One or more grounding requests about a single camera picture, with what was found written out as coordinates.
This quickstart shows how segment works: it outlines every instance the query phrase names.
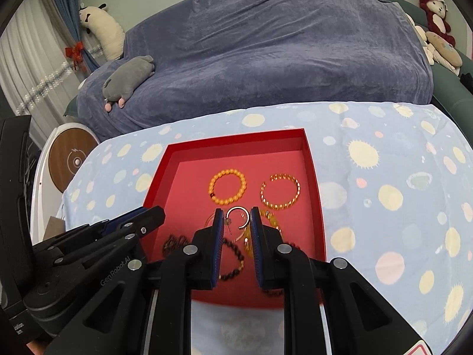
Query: red plush toy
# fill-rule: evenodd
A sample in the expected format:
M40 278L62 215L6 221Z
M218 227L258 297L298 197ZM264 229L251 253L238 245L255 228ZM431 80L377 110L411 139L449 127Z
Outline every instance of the red plush toy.
M419 0L420 7L427 13L429 31L438 34L441 38L455 47L455 38L448 33L452 30L445 21L447 12L444 0Z

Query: gray plush toy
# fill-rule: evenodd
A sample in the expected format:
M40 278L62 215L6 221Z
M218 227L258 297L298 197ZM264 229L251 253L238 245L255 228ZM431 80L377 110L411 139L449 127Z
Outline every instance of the gray plush toy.
M154 75L154 64L151 56L137 56L118 67L104 82L102 92L105 97L105 110L110 112L112 104L118 101L123 108L146 79Z

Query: silver screw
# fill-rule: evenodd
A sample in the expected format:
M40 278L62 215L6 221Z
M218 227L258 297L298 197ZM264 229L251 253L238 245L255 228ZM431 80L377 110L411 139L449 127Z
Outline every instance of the silver screw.
M289 244L279 244L278 251L282 254L288 254L292 251L292 247Z
M138 259L133 259L128 262L128 268L132 271L139 270L141 268L141 261Z
M196 246L192 245L192 244L190 244L190 245L188 245L188 246L185 246L185 247L183 248L183 251L184 251L184 253L185 253L186 255L193 255L193 254L196 253L198 250L199 250L199 249L198 249Z
M342 259L341 257L338 257L336 258L334 261L333 261L333 265L335 267L337 267L338 269L344 269L344 268L347 268L348 266L348 263L345 259Z

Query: red ribbon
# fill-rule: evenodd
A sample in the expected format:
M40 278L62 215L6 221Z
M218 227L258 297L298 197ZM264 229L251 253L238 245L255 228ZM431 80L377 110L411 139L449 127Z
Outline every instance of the red ribbon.
M79 41L74 48L66 48L66 57L72 59L74 62L73 69L77 70L77 65L82 64L82 54L80 53L84 49L84 44Z

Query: silver ring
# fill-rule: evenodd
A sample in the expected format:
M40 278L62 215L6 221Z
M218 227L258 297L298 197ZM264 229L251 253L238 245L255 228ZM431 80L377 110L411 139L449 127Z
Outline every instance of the silver ring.
M244 214L246 215L246 217L247 217L247 221L244 222L244 224L243 224L241 227L238 227L239 230L242 230L242 229L246 228L247 225L248 225L248 223L250 222L250 214L249 214L249 212L247 211L246 208L243 208L243 207L232 207L232 208L230 208L230 209L226 212L225 219L228 219L229 216L230 216L230 213L231 213L232 211L235 211L235 209L240 209L240 210L242 210L242 211L244 212Z

